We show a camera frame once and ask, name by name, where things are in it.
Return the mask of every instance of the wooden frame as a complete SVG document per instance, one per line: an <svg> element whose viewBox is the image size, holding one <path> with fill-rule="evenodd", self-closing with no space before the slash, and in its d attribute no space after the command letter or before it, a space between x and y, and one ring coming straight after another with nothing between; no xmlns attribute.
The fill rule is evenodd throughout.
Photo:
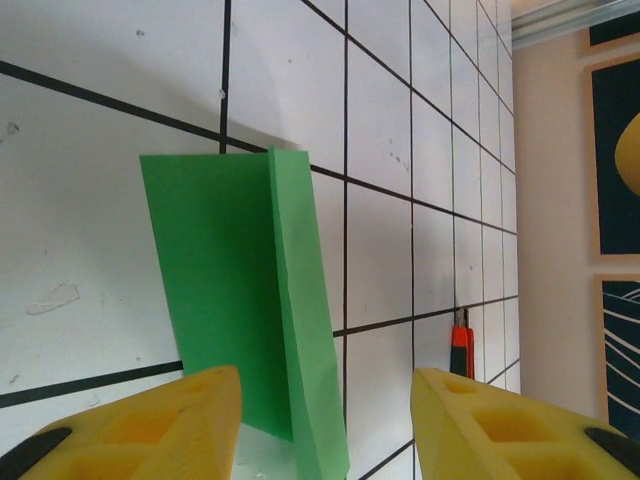
<svg viewBox="0 0 640 480"><path fill-rule="evenodd" d="M597 55L598 53L615 50L616 48L621 48L633 43L640 43L640 32L593 46L591 45L591 38L589 37L589 28L582 30L581 37L580 43L582 44L582 53L584 55Z"/></svg>
<svg viewBox="0 0 640 480"><path fill-rule="evenodd" d="M607 389L607 358L605 348L603 282L640 282L640 274L596 274L594 275L594 297L597 316L597 351L598 351L598 391L601 420L609 423L609 405Z"/></svg>
<svg viewBox="0 0 640 480"><path fill-rule="evenodd" d="M629 262L640 261L639 253L630 253L622 255L610 255L600 253L600 212L598 207L598 179L596 166L596 138L595 123L593 113L593 85L591 74L597 70L613 67L627 62L640 60L640 52L630 55L613 58L604 62L588 65L584 69L584 94L585 94L585 119L586 119L586 138L589 150L589 202L591 204L591 249L592 256L596 260Z"/></svg>

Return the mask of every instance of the black rubber tip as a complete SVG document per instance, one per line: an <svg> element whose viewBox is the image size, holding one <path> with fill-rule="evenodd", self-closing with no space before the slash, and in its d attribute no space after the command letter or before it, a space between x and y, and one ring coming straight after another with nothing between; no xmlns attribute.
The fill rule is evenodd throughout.
<svg viewBox="0 0 640 480"><path fill-rule="evenodd" d="M27 438L0 457L0 480L17 480L71 435L69 427Z"/></svg>
<svg viewBox="0 0 640 480"><path fill-rule="evenodd" d="M640 478L640 445L628 437L603 430L588 427L584 429L591 440L596 442L609 455L624 465L627 470Z"/></svg>

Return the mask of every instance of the folded green panel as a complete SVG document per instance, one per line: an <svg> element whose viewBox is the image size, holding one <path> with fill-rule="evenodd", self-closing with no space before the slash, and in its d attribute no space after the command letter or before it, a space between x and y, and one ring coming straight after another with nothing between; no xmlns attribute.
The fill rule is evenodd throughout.
<svg viewBox="0 0 640 480"><path fill-rule="evenodd" d="M185 373L236 365L243 422L295 445L298 478L348 471L304 152L141 157Z"/></svg>

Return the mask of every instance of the white wall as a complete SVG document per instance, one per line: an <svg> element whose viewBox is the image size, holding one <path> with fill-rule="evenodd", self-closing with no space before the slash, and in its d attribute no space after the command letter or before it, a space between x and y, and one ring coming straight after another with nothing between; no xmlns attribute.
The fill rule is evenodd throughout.
<svg viewBox="0 0 640 480"><path fill-rule="evenodd" d="M598 55L582 33L514 54L522 391L599 416L593 275L640 271L640 262L591 257L583 69L640 51Z"/></svg>

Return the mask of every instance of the white tile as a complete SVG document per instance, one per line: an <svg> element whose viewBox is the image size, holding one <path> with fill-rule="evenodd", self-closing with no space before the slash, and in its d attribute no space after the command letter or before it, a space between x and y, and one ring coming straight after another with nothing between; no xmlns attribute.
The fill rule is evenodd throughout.
<svg viewBox="0 0 640 480"><path fill-rule="evenodd" d="M502 226L502 166L487 152L480 153L482 161L482 221Z"/></svg>
<svg viewBox="0 0 640 480"><path fill-rule="evenodd" d="M371 480L411 480L413 478L413 448L407 448L370 478Z"/></svg>
<svg viewBox="0 0 640 480"><path fill-rule="evenodd" d="M349 0L349 34L409 80L409 0Z"/></svg>
<svg viewBox="0 0 640 480"><path fill-rule="evenodd" d="M516 176L502 168L502 225L507 230L518 230L516 218Z"/></svg>
<svg viewBox="0 0 640 480"><path fill-rule="evenodd" d="M520 358L520 319L517 298L504 302L504 336L505 361L507 365L511 365Z"/></svg>
<svg viewBox="0 0 640 480"><path fill-rule="evenodd" d="M500 375L493 382L491 382L491 386L506 390L506 388L507 388L506 375L504 373L502 375Z"/></svg>
<svg viewBox="0 0 640 480"><path fill-rule="evenodd" d="M482 4L482 7L480 10L485 10L487 15L489 15L489 19L491 20L491 23L493 23L494 25L496 24L496 15L497 15L497 11L496 11L496 0L480 0L480 3Z"/></svg>
<svg viewBox="0 0 640 480"><path fill-rule="evenodd" d="M413 207L415 313L453 305L453 217L420 205Z"/></svg>
<svg viewBox="0 0 640 480"><path fill-rule="evenodd" d="M424 1L411 8L413 86L450 115L449 34Z"/></svg>
<svg viewBox="0 0 640 480"><path fill-rule="evenodd" d="M485 381L484 376L484 308L469 309L469 327L473 330L475 379Z"/></svg>
<svg viewBox="0 0 640 480"><path fill-rule="evenodd" d="M451 123L413 96L413 195L452 209Z"/></svg>
<svg viewBox="0 0 640 480"><path fill-rule="evenodd" d="M456 218L456 300L482 302L482 231L477 223Z"/></svg>
<svg viewBox="0 0 640 480"><path fill-rule="evenodd" d="M504 296L518 294L518 239L510 233L503 234L504 248Z"/></svg>
<svg viewBox="0 0 640 480"><path fill-rule="evenodd" d="M478 71L460 47L453 44L451 48L453 120L478 139Z"/></svg>
<svg viewBox="0 0 640 480"><path fill-rule="evenodd" d="M0 364L20 377L0 393L177 360L139 155L218 144L9 77L0 90L0 124L20 126L0 162ZM64 282L78 300L26 314Z"/></svg>
<svg viewBox="0 0 640 480"><path fill-rule="evenodd" d="M409 101L407 87L349 45L349 176L411 193Z"/></svg>
<svg viewBox="0 0 640 480"><path fill-rule="evenodd" d="M500 98L513 111L513 69L511 57L504 48L498 46L498 75L500 77Z"/></svg>
<svg viewBox="0 0 640 480"><path fill-rule="evenodd" d="M349 478L357 479L412 437L411 323L346 341Z"/></svg>
<svg viewBox="0 0 640 480"><path fill-rule="evenodd" d="M503 298L502 232L490 227L482 227L482 232L484 299Z"/></svg>
<svg viewBox="0 0 640 480"><path fill-rule="evenodd" d="M502 41L511 52L511 0L497 0L498 2L498 32Z"/></svg>
<svg viewBox="0 0 640 480"><path fill-rule="evenodd" d="M484 372L487 381L505 368L503 303L484 306Z"/></svg>
<svg viewBox="0 0 640 480"><path fill-rule="evenodd" d="M344 4L346 0L313 0L313 4L331 20L344 28Z"/></svg>
<svg viewBox="0 0 640 480"><path fill-rule="evenodd" d="M475 1L451 2L451 33L474 63L478 62L478 23Z"/></svg>
<svg viewBox="0 0 640 480"><path fill-rule="evenodd" d="M480 147L457 128L453 129L454 211L480 220Z"/></svg>
<svg viewBox="0 0 640 480"><path fill-rule="evenodd" d="M179 378L182 378L182 372L165 373L46 400L23 403L14 407L0 408L0 423L2 424L0 456L50 423L99 405L106 405L159 387Z"/></svg>
<svg viewBox="0 0 640 480"><path fill-rule="evenodd" d="M516 157L513 141L513 115L500 104L500 160L515 171Z"/></svg>
<svg viewBox="0 0 640 480"><path fill-rule="evenodd" d="M0 58L217 131L223 0L2 6Z"/></svg>
<svg viewBox="0 0 640 480"><path fill-rule="evenodd" d="M416 320L414 326L416 368L439 368L449 371L452 329L453 313Z"/></svg>
<svg viewBox="0 0 640 480"><path fill-rule="evenodd" d="M237 0L232 22L229 135L342 172L344 37L299 0Z"/></svg>
<svg viewBox="0 0 640 480"><path fill-rule="evenodd" d="M507 390L513 393L521 393L520 362L516 363L513 367L507 370L506 377Z"/></svg>
<svg viewBox="0 0 640 480"><path fill-rule="evenodd" d="M344 395L344 337L336 337L333 339L336 347L336 359L338 361L338 383L340 385L340 394Z"/></svg>
<svg viewBox="0 0 640 480"><path fill-rule="evenodd" d="M478 56L480 71L485 77L487 77L489 83L491 83L493 88L497 91L498 34L482 9L478 11Z"/></svg>
<svg viewBox="0 0 640 480"><path fill-rule="evenodd" d="M348 327L411 315L411 205L349 185Z"/></svg>
<svg viewBox="0 0 640 480"><path fill-rule="evenodd" d="M329 298L331 326L333 330L340 330L343 327L344 183L315 172L311 173L311 178L320 230L320 247Z"/></svg>
<svg viewBox="0 0 640 480"><path fill-rule="evenodd" d="M480 143L500 157L500 100L484 78L480 78Z"/></svg>

